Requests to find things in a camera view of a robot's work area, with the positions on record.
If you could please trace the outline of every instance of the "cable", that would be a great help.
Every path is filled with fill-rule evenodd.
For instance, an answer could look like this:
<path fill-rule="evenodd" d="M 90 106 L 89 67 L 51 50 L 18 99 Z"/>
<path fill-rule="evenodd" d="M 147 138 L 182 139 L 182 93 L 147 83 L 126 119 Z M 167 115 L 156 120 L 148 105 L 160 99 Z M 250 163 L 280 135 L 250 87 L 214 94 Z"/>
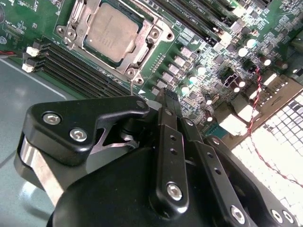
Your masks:
<path fill-rule="evenodd" d="M 256 147 L 256 144 L 254 143 L 253 139 L 252 139 L 252 126 L 253 126 L 253 123 L 254 123 L 254 112 L 257 108 L 257 105 L 258 105 L 258 101 L 259 101 L 259 98 L 260 98 L 260 91 L 261 91 L 261 80 L 262 80 L 262 77 L 261 77 L 261 74 L 260 74 L 260 69 L 257 68 L 256 71 L 255 71 L 256 75 L 257 75 L 257 84 L 258 84 L 258 88 L 257 88 L 257 95 L 255 97 L 255 100 L 254 100 L 254 103 L 253 103 L 253 108 L 252 108 L 252 113 L 251 113 L 251 118 L 250 118 L 250 124 L 249 124 L 249 128 L 248 128 L 248 133 L 249 133 L 249 136 L 250 136 L 250 139 L 251 139 L 251 143 L 257 153 L 257 155 L 259 156 L 259 158 L 261 159 L 261 161 L 263 161 L 265 163 L 265 165 L 270 168 L 271 170 L 273 170 L 274 172 L 276 172 L 277 174 L 279 174 L 281 177 L 283 177 L 284 179 L 294 183 L 294 184 L 297 184 L 299 185 L 300 187 L 303 188 L 303 184 L 300 184 L 299 182 L 297 182 L 296 180 L 292 180 L 292 179 L 289 179 L 287 176 L 283 175 L 279 170 L 273 168 L 268 162 L 266 162 L 264 160 L 264 158 L 262 157 L 262 155 L 260 154 L 260 152 L 258 151 L 257 147 Z"/>
<path fill-rule="evenodd" d="M 13 51 L 0 51 L 0 58 L 5 59 L 9 57 L 17 57 L 18 54 Z"/>

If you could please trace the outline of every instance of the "electrolytic capacitor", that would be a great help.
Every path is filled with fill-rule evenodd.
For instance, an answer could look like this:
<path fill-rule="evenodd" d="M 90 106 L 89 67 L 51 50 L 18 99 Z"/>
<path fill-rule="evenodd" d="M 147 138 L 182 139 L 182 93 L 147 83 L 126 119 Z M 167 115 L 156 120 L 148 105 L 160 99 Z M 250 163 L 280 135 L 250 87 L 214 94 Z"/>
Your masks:
<path fill-rule="evenodd" d="M 209 94 L 206 94 L 204 97 L 207 105 L 211 105 L 213 103 L 213 100 L 211 99 Z"/>
<path fill-rule="evenodd" d="M 206 73 L 206 68 L 203 65 L 197 65 L 196 70 L 198 75 L 204 75 Z"/>
<path fill-rule="evenodd" d="M 245 46 L 247 46 L 248 48 L 254 48 L 257 44 L 257 41 L 255 39 L 246 39 L 244 41 Z"/>
<path fill-rule="evenodd" d="M 188 87 L 188 85 L 182 84 L 180 86 L 180 88 L 181 88 L 181 92 L 182 92 L 183 95 L 187 95 L 189 93 L 189 87 Z"/>
<path fill-rule="evenodd" d="M 191 84 L 195 84 L 198 81 L 198 77 L 195 74 L 191 74 L 188 76 L 188 80 Z"/>
<path fill-rule="evenodd" d="M 265 66 L 268 66 L 271 64 L 271 60 L 265 56 L 259 57 L 259 61 Z"/>
<path fill-rule="evenodd" d="M 248 54 L 248 50 L 245 47 L 239 47 L 237 52 L 240 57 L 245 57 Z"/>
<path fill-rule="evenodd" d="M 285 69 L 288 68 L 287 62 L 281 61 L 281 60 L 277 60 L 277 61 L 275 62 L 275 65 L 276 65 L 277 67 L 279 67 L 280 69 L 282 69 L 282 70 L 285 70 Z"/>
<path fill-rule="evenodd" d="M 240 88 L 235 82 L 232 82 L 229 86 L 235 93 L 238 93 L 240 91 Z"/>
<path fill-rule="evenodd" d="M 239 87 L 245 87 L 245 82 L 242 80 L 241 77 L 236 78 L 236 83 L 238 84 Z"/>
<path fill-rule="evenodd" d="M 208 122 L 212 122 L 213 121 L 212 114 L 208 110 L 205 110 L 205 117 L 206 117 L 206 120 Z"/>

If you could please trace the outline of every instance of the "green circuit board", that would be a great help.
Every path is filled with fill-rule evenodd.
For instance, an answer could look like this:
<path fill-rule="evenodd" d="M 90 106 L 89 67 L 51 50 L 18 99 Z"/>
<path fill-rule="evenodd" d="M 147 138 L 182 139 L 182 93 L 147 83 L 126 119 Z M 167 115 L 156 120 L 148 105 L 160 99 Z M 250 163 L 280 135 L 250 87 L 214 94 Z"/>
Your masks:
<path fill-rule="evenodd" d="M 56 27 L 67 24 L 74 3 L 75 0 L 1 0 L 0 15 L 2 12 L 3 21 L 0 24 L 0 49 L 23 51 L 26 47 L 31 46 L 35 39 L 46 37 L 67 50 L 62 38 L 56 33 Z M 142 70 L 144 84 L 134 86 L 134 92 L 146 99 L 153 100 L 155 98 L 155 94 L 152 93 L 153 87 L 162 74 L 167 71 L 168 66 L 174 62 L 175 57 L 179 55 L 180 49 L 184 46 L 187 47 L 196 53 L 196 58 L 187 60 L 189 66 L 184 70 L 184 76 L 170 82 L 168 87 L 179 94 L 185 117 L 189 117 L 198 124 L 203 134 L 217 133 L 220 137 L 226 133 L 225 130 L 215 122 L 205 123 L 205 110 L 213 113 L 223 101 L 229 102 L 236 95 L 231 89 L 222 85 L 222 74 L 227 68 L 231 68 L 249 86 L 253 78 L 243 69 L 243 63 L 250 59 L 264 69 L 264 66 L 258 61 L 260 55 L 265 55 L 272 61 L 287 60 L 292 54 L 288 51 L 289 42 L 301 31 L 303 26 L 303 2 L 300 0 L 273 0 L 267 8 L 260 7 L 250 0 L 225 1 L 224 3 L 230 5 L 231 9 L 242 10 L 242 14 L 239 16 L 232 10 L 222 9 L 234 21 L 238 18 L 242 21 L 241 29 L 222 26 L 222 29 L 232 36 L 230 43 L 234 50 L 227 50 L 221 45 L 212 47 L 207 44 L 205 40 L 202 40 L 154 1 L 142 0 L 142 3 L 169 21 L 175 40 L 171 43 L 159 44 Z M 209 0 L 208 4 L 218 9 L 222 6 L 213 0 Z M 214 35 L 207 29 L 205 32 L 210 36 Z M 237 49 L 245 45 L 244 40 L 247 38 L 256 39 L 256 46 L 250 48 L 245 57 L 240 57 Z M 76 51 L 71 50 L 71 53 L 97 70 L 103 70 Z M 195 66 L 198 64 L 205 66 L 206 73 L 198 76 L 195 84 L 190 84 L 188 75 L 196 74 Z M 270 67 L 277 72 L 282 72 L 274 65 Z M 60 84 L 55 79 L 45 74 L 41 74 L 41 76 L 74 96 L 83 98 L 79 92 Z M 120 81 L 110 74 L 108 76 L 114 78 L 122 86 L 130 87 L 129 83 Z M 187 94 L 181 92 L 180 85 L 182 84 L 188 85 Z M 205 94 L 210 94 L 211 97 L 217 96 L 218 99 L 213 105 L 206 105 Z"/>

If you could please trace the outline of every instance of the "motherboard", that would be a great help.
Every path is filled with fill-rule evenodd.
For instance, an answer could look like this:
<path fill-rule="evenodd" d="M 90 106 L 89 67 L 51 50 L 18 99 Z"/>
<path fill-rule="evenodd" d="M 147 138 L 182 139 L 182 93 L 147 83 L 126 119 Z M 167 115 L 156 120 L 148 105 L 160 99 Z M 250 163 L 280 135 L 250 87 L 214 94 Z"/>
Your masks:
<path fill-rule="evenodd" d="M 300 0 L 1 0 L 0 50 L 79 99 L 173 90 L 223 137 L 247 127 L 257 70 L 259 106 L 287 85 L 302 19 Z"/>

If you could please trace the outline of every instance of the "ram slot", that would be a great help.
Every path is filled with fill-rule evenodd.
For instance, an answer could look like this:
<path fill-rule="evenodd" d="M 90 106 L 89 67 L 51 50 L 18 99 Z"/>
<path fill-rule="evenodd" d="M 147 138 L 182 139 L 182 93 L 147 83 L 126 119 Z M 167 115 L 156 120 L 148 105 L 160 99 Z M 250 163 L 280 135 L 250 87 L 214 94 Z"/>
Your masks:
<path fill-rule="evenodd" d="M 192 30 L 198 37 L 203 39 L 212 47 L 214 47 L 218 42 L 220 42 L 220 38 L 218 38 L 216 35 L 215 35 L 216 38 L 211 37 L 205 31 L 205 28 L 201 27 L 201 25 L 191 16 L 190 13 L 180 10 L 180 8 L 176 8 L 176 6 L 174 6 L 172 2 L 168 2 L 166 0 L 152 0 L 152 1 L 156 3 L 159 7 L 161 7 L 163 10 L 168 12 L 177 21 L 181 22 L 190 30 Z"/>
<path fill-rule="evenodd" d="M 70 85 L 76 91 L 82 89 L 81 94 L 87 97 L 113 97 L 127 96 L 129 90 L 104 73 L 89 66 L 80 58 L 72 55 L 63 48 L 46 41 L 36 41 L 34 48 L 40 50 L 40 54 L 28 62 L 35 65 L 35 70 L 49 73 L 64 84 Z"/>
<path fill-rule="evenodd" d="M 205 12 L 204 10 L 201 9 L 202 11 L 199 11 L 197 8 L 193 7 L 193 5 L 190 4 L 190 2 L 186 0 L 179 0 L 178 3 L 180 3 L 183 7 L 186 7 L 187 10 L 189 10 L 192 15 L 195 15 L 197 18 L 203 21 L 205 26 L 207 26 L 212 32 L 217 33 L 221 31 L 220 27 L 218 27 L 215 23 L 209 20 L 208 13 Z"/>
<path fill-rule="evenodd" d="M 204 7 L 206 7 L 212 15 L 217 18 L 219 21 L 225 23 L 228 26 L 232 25 L 232 20 L 230 20 L 225 14 L 222 13 L 222 11 L 226 11 L 224 6 L 222 6 L 219 2 L 216 2 L 215 7 L 213 4 L 211 4 L 208 0 L 192 0 L 196 4 L 201 4 Z"/>

